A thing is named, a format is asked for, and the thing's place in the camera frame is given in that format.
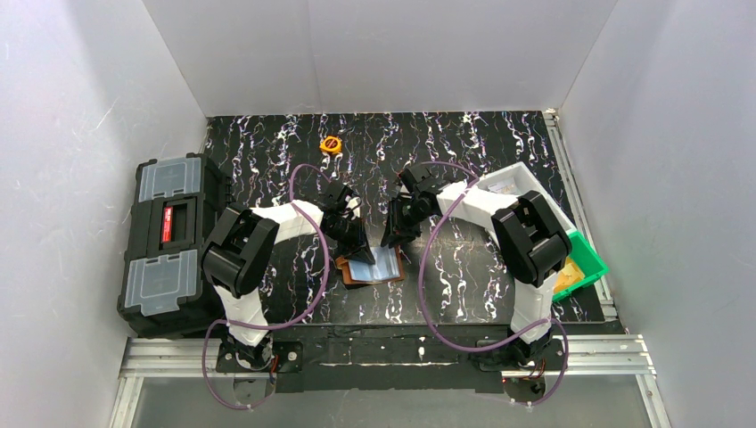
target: cable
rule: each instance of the cable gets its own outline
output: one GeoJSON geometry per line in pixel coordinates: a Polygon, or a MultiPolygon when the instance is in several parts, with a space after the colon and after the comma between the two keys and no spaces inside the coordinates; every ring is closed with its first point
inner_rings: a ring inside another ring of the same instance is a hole
{"type": "Polygon", "coordinates": [[[317,222],[312,217],[310,217],[307,212],[302,210],[300,207],[297,206],[296,203],[294,203],[294,187],[293,187],[294,178],[297,176],[297,172],[299,172],[300,169],[305,168],[305,167],[316,170],[317,172],[320,173],[321,176],[323,176],[329,182],[331,180],[328,179],[328,176],[324,174],[323,171],[307,163],[297,165],[297,167],[294,168],[294,171],[292,171],[292,176],[289,177],[289,199],[292,202],[292,207],[297,212],[299,212],[299,214],[301,214],[302,217],[304,217],[307,220],[307,222],[315,229],[315,232],[317,233],[317,237],[320,240],[320,246],[323,248],[325,269],[324,269],[323,275],[320,277],[320,288],[318,289],[315,298],[312,300],[312,303],[310,303],[309,306],[298,317],[295,317],[294,319],[291,319],[283,324],[253,325],[253,324],[243,323],[241,321],[235,321],[233,319],[229,319],[227,321],[223,319],[217,319],[213,321],[212,324],[210,324],[210,327],[208,327],[208,331],[205,333],[205,342],[202,344],[202,377],[205,379],[205,384],[207,384],[208,390],[210,390],[210,394],[212,394],[213,398],[215,398],[215,400],[218,403],[222,404],[223,406],[234,409],[234,410],[246,410],[249,408],[255,408],[261,405],[262,403],[264,403],[273,394],[268,395],[267,397],[265,397],[264,399],[260,401],[257,401],[249,405],[244,405],[244,406],[231,404],[225,401],[223,398],[221,398],[220,395],[218,395],[215,389],[213,389],[212,384],[210,384],[210,379],[208,377],[208,368],[205,366],[205,359],[208,353],[208,345],[210,343],[210,333],[212,333],[212,329],[215,328],[216,325],[223,324],[223,323],[230,324],[230,325],[237,325],[244,328],[250,328],[253,330],[267,330],[267,331],[283,330],[284,328],[291,327],[292,325],[299,323],[299,321],[304,319],[307,315],[311,314],[315,310],[315,307],[317,306],[317,304],[320,302],[321,299],[323,299],[323,295],[325,294],[325,287],[328,284],[328,274],[330,273],[330,269],[331,269],[331,256],[328,253],[328,242],[325,240],[325,235],[323,235],[323,231],[320,230],[320,225],[318,225],[317,222]]]}
{"type": "Polygon", "coordinates": [[[428,328],[431,329],[431,332],[433,333],[434,336],[436,336],[436,338],[438,340],[440,340],[444,344],[448,345],[450,348],[452,348],[454,350],[459,350],[459,351],[462,351],[462,352],[487,352],[487,351],[490,351],[490,350],[495,350],[497,348],[500,348],[502,346],[505,346],[505,345],[513,342],[515,339],[517,339],[518,337],[520,337],[523,334],[527,333],[532,328],[535,328],[535,327],[537,327],[539,325],[542,325],[542,324],[545,324],[545,323],[548,323],[548,322],[551,322],[551,323],[555,324],[562,331],[562,334],[563,334],[564,362],[563,362],[562,371],[559,373],[559,376],[556,379],[554,387],[551,390],[549,390],[546,394],[544,394],[544,396],[541,399],[538,399],[538,400],[533,401],[531,403],[533,405],[540,404],[545,399],[547,399],[548,397],[551,397],[551,395],[554,394],[554,391],[556,390],[556,388],[559,386],[560,383],[562,383],[562,379],[564,378],[564,373],[567,370],[567,357],[569,356],[569,346],[567,344],[567,333],[564,331],[564,328],[563,328],[562,324],[557,319],[555,319],[555,318],[552,318],[550,320],[548,318],[539,319],[537,321],[534,321],[533,323],[530,323],[529,325],[526,325],[522,330],[520,330],[519,332],[517,332],[517,333],[515,333],[515,334],[513,334],[513,335],[511,335],[509,337],[507,337],[503,341],[496,342],[496,343],[493,343],[493,344],[490,344],[490,345],[487,345],[487,346],[481,346],[479,348],[477,348],[477,347],[474,348],[474,347],[469,347],[469,346],[462,346],[462,345],[458,345],[458,344],[450,341],[449,339],[447,339],[446,337],[444,337],[443,334],[441,334],[439,332],[438,327],[436,327],[436,325],[433,324],[433,320],[431,319],[431,313],[428,310],[428,306],[425,304],[425,286],[424,286],[425,285],[425,281],[423,279],[424,276],[425,276],[425,264],[426,264],[426,261],[428,260],[428,256],[430,255],[430,252],[431,252],[431,245],[433,244],[433,241],[436,240],[436,237],[439,235],[439,231],[441,229],[441,226],[443,226],[443,224],[451,216],[451,213],[454,212],[454,209],[462,202],[462,200],[464,199],[464,197],[467,195],[468,191],[471,188],[473,188],[473,186],[475,186],[476,184],[478,184],[478,182],[481,179],[477,175],[475,175],[472,171],[470,171],[469,169],[466,169],[465,167],[462,167],[460,165],[456,165],[454,163],[440,162],[440,161],[430,161],[430,162],[423,162],[423,165],[446,165],[446,166],[449,166],[449,167],[461,169],[462,171],[464,171],[464,172],[466,172],[466,173],[468,173],[468,174],[470,174],[471,176],[474,177],[474,179],[467,185],[467,187],[464,189],[464,191],[454,200],[454,202],[452,202],[452,204],[449,207],[449,209],[447,210],[447,212],[445,212],[444,215],[441,216],[441,220],[439,220],[439,222],[436,224],[436,226],[431,231],[431,237],[428,238],[428,243],[425,244],[425,249],[423,251],[423,256],[420,258],[420,272],[418,273],[418,278],[417,278],[417,298],[420,301],[420,310],[421,310],[421,312],[423,312],[423,318],[425,318],[425,324],[428,325],[428,328]]]}

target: tape measure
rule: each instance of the tape measure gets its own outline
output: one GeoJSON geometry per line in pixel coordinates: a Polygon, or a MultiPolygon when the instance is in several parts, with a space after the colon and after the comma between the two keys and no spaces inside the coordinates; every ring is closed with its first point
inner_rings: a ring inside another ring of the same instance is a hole
{"type": "Polygon", "coordinates": [[[341,153],[341,139],[338,136],[327,136],[320,143],[320,150],[328,154],[341,153]]]}

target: marble tabletop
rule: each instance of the marble tabletop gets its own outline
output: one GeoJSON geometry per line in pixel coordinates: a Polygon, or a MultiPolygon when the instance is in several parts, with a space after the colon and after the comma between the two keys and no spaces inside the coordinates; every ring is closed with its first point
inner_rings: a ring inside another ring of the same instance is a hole
{"type": "MultiPolygon", "coordinates": [[[[479,175],[523,161],[571,217],[546,123],[536,111],[216,117],[209,121],[204,152],[231,176],[236,200],[253,207],[288,202],[294,167],[318,166],[362,196],[362,216],[373,246],[380,244],[397,174],[419,161],[460,162],[479,175]],[[329,135],[341,138],[342,153],[320,152],[320,141],[329,135]]],[[[433,170],[452,181],[464,178],[453,169],[433,170]]],[[[324,183],[316,172],[303,169],[295,185],[299,199],[312,201],[324,183]]],[[[438,218],[424,222],[423,235],[403,247],[403,281],[347,290],[332,266],[326,295],[306,322],[423,324],[418,265],[435,221],[438,218]]],[[[334,242],[330,248],[335,250],[334,242]]],[[[436,321],[509,322],[514,282],[482,228],[452,220],[431,249],[425,294],[436,321]]],[[[281,323],[299,314],[314,298],[323,270],[316,237],[276,245],[260,285],[268,322],[281,323]]],[[[552,311],[566,322],[604,321],[593,287],[556,303],[552,311]]]]}

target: black toolbox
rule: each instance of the black toolbox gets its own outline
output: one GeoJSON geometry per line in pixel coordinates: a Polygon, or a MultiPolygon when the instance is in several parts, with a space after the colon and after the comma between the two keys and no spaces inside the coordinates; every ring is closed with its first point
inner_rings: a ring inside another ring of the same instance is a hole
{"type": "Polygon", "coordinates": [[[222,317],[200,250],[230,202],[230,180],[203,154],[136,169],[118,312],[140,337],[177,338],[222,317]]]}

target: white wall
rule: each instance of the white wall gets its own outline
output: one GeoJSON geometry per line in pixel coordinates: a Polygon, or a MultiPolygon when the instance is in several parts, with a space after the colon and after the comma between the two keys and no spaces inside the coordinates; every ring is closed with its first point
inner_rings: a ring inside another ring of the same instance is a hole
{"type": "Polygon", "coordinates": [[[136,164],[205,121],[137,1],[0,0],[0,426],[105,426],[136,164]]]}
{"type": "Polygon", "coordinates": [[[208,116],[562,104],[616,0],[144,0],[208,116]]]}
{"type": "Polygon", "coordinates": [[[562,109],[675,426],[752,426],[756,4],[620,0],[562,109]]]}

